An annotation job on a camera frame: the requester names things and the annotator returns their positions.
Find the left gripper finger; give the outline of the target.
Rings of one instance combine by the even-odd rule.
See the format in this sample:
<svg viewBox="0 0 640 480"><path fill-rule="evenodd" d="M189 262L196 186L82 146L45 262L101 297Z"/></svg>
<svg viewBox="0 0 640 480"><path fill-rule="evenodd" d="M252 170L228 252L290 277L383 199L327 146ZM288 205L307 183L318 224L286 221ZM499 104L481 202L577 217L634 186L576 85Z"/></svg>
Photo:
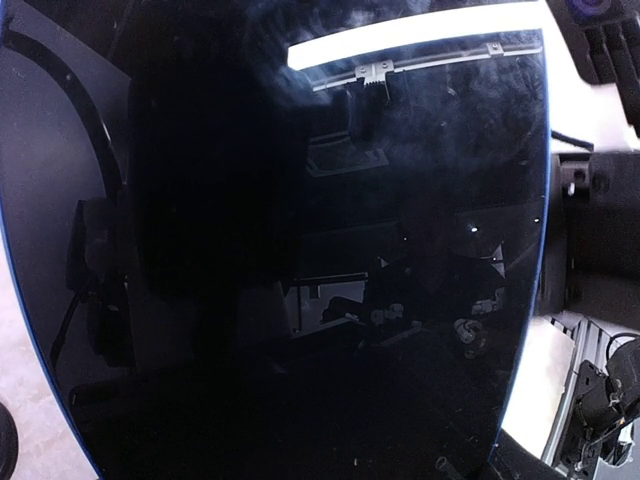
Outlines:
<svg viewBox="0 0 640 480"><path fill-rule="evenodd" d="M564 480L565 477L529 453L507 432L501 432L483 468L483 480Z"/></svg>

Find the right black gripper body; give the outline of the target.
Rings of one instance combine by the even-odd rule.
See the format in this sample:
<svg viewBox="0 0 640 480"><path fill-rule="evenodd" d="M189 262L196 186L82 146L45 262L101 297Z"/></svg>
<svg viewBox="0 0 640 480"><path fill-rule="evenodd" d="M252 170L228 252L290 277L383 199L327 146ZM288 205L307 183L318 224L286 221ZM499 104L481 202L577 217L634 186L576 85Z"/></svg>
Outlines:
<svg viewBox="0 0 640 480"><path fill-rule="evenodd" d="M552 156L539 313L639 318L639 153Z"/></svg>

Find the blue phone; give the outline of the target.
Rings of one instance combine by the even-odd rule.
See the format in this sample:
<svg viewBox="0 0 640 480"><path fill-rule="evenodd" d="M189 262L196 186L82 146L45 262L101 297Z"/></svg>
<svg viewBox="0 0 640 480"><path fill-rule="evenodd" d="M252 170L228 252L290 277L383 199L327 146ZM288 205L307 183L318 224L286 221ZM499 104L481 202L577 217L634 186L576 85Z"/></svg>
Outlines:
<svg viewBox="0 0 640 480"><path fill-rule="evenodd" d="M97 479L512 479L535 1L6 1L1 202Z"/></svg>

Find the black round-base phone stand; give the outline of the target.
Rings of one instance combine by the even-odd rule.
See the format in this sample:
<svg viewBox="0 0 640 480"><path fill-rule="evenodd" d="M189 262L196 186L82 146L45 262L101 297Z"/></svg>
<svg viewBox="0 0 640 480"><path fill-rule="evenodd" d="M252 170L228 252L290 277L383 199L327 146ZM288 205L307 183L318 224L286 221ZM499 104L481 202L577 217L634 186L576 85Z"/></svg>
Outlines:
<svg viewBox="0 0 640 480"><path fill-rule="evenodd" d="M19 437L13 416L0 404L0 478L9 480L14 473L19 455Z"/></svg>

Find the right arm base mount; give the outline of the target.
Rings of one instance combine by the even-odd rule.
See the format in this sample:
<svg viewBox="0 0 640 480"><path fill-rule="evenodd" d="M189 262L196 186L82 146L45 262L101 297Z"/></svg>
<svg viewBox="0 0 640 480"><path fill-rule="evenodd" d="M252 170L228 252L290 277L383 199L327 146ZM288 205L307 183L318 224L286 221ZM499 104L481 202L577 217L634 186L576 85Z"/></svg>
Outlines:
<svg viewBox="0 0 640 480"><path fill-rule="evenodd" d="M563 436L555 462L567 470L569 479L593 479L599 462L621 466L633 441L623 433L639 418L639 336L616 334L600 369L584 360L579 366Z"/></svg>

